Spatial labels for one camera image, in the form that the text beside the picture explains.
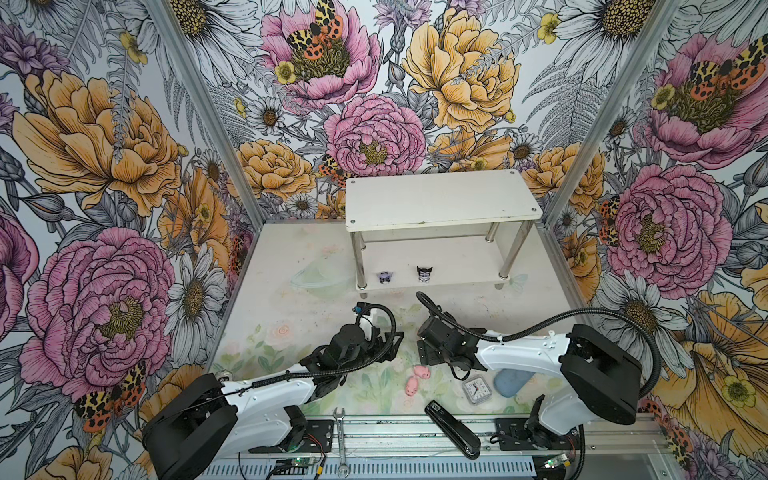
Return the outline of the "black white kuromi toy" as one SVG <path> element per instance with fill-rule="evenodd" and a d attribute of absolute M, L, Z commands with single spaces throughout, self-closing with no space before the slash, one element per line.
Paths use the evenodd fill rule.
<path fill-rule="evenodd" d="M 418 278 L 419 282 L 421 282 L 421 283 L 429 283 L 430 282 L 431 275 L 432 275 L 432 272 L 433 272 L 433 268 L 432 267 L 417 266 L 416 267 L 416 271 L 417 271 L 417 278 Z"/>

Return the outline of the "purple round toy figure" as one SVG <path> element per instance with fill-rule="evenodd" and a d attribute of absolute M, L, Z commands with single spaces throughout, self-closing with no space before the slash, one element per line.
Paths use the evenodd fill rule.
<path fill-rule="evenodd" d="M 377 276 L 381 284 L 387 284 L 391 282 L 393 273 L 391 271 L 382 271 L 379 272 Z"/>

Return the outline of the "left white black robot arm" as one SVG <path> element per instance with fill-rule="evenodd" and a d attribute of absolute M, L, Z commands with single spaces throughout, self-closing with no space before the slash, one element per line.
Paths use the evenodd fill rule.
<path fill-rule="evenodd" d="M 220 457 L 298 449 L 308 433 L 302 406 L 342 386 L 349 373 L 393 360 L 403 338 L 366 322 L 345 324 L 282 374 L 196 378 L 145 425 L 142 443 L 157 477 L 195 479 Z"/>

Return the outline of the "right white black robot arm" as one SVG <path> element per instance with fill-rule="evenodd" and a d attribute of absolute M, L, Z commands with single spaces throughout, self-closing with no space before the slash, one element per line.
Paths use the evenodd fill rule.
<path fill-rule="evenodd" d="M 642 366 L 588 325 L 576 324 L 568 333 L 503 340 L 493 332 L 462 330 L 432 315 L 418 336 L 425 366 L 446 364 L 464 372 L 515 370 L 563 380 L 560 390 L 535 400 L 516 433 L 536 448 L 551 448 L 572 429 L 594 420 L 618 425 L 636 421 Z"/>

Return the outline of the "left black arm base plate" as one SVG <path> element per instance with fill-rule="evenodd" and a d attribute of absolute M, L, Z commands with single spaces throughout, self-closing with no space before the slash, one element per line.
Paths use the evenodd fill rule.
<path fill-rule="evenodd" d="M 330 453 L 335 438 L 335 422 L 327 419 L 304 419 L 292 425 L 278 444 L 286 453 Z"/>

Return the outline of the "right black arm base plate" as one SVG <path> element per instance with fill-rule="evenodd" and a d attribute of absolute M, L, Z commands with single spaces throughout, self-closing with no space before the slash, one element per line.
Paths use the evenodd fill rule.
<path fill-rule="evenodd" d="M 543 427 L 526 426 L 527 419 L 502 417 L 494 420 L 494 438 L 502 451 L 567 450 L 581 446 L 576 428 L 567 435 L 556 435 Z"/>

